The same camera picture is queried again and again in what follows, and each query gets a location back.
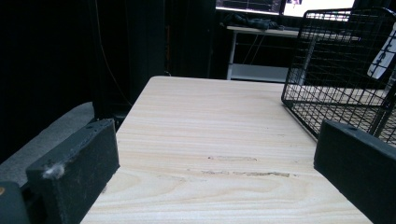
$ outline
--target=wooden table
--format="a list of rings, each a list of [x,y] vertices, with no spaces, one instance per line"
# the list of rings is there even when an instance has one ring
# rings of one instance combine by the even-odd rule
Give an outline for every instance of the wooden table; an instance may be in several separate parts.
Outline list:
[[[370,223],[313,168],[283,85],[154,77],[118,133],[120,169],[82,223]]]

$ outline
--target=black wire mesh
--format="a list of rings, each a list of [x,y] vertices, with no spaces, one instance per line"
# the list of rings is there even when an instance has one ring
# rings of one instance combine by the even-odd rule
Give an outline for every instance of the black wire mesh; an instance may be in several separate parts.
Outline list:
[[[282,101],[315,137],[331,119],[396,146],[395,22],[384,8],[305,13]]]

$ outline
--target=black padded block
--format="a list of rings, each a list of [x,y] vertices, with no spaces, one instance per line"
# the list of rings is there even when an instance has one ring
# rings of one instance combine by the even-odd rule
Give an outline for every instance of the black padded block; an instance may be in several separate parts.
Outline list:
[[[20,186],[17,183],[0,182],[0,223],[30,223]]]
[[[324,120],[315,168],[374,223],[396,223],[396,148],[342,123]]]
[[[113,120],[91,123],[26,169],[41,194],[45,223],[79,223],[119,168]]]

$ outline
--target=computer monitor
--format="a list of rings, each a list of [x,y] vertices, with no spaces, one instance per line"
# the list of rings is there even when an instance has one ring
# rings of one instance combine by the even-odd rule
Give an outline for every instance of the computer monitor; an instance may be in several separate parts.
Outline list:
[[[217,0],[217,10],[279,15],[284,0]]]
[[[353,7],[355,0],[283,0],[284,8],[280,14],[291,17],[303,17],[307,10],[349,8]]]

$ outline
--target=white desk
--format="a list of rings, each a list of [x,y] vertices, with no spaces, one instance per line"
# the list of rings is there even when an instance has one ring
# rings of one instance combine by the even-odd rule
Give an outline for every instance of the white desk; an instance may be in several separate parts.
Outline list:
[[[251,35],[272,35],[278,37],[297,38],[297,31],[281,30],[259,30],[247,27],[227,26],[227,29],[233,31],[233,44],[231,48],[230,61],[228,65],[227,79],[245,79],[259,81],[285,82],[288,74],[287,67],[259,66],[251,64],[233,63],[235,54],[236,38],[238,34]]]
[[[313,168],[283,85],[155,77],[117,132],[120,169],[82,223],[370,223]]]

